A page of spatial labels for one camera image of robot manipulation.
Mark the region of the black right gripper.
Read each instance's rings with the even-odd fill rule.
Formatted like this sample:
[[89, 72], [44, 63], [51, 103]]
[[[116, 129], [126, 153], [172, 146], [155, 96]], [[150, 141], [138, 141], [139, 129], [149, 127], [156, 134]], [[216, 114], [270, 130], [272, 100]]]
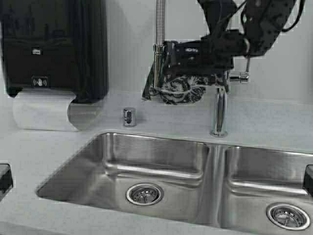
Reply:
[[164, 73], [214, 73], [234, 68], [234, 57], [246, 56], [250, 42], [238, 30], [194, 41], [167, 41]]

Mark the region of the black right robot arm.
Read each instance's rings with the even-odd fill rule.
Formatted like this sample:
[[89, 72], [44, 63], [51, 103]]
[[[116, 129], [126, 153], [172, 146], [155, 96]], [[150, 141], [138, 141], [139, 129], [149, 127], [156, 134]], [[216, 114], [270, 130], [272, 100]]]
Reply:
[[200, 0], [209, 33], [196, 41], [167, 42], [162, 71], [166, 75], [207, 75], [234, 68], [235, 57], [264, 56], [280, 33], [299, 22], [305, 6], [300, 1], [295, 21], [286, 23], [294, 0]]

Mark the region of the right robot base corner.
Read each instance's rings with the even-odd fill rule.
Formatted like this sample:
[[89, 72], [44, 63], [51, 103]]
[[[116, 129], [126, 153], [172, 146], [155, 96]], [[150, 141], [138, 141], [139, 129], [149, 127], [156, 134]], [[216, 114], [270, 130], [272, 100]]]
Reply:
[[313, 165], [307, 165], [304, 174], [303, 188], [313, 199]]

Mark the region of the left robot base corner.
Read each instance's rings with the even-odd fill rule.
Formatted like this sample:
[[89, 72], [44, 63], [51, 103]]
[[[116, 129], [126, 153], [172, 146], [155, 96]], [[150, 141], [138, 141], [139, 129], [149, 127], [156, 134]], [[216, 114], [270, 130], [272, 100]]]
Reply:
[[0, 164], [0, 200], [2, 200], [13, 187], [13, 177], [9, 164]]

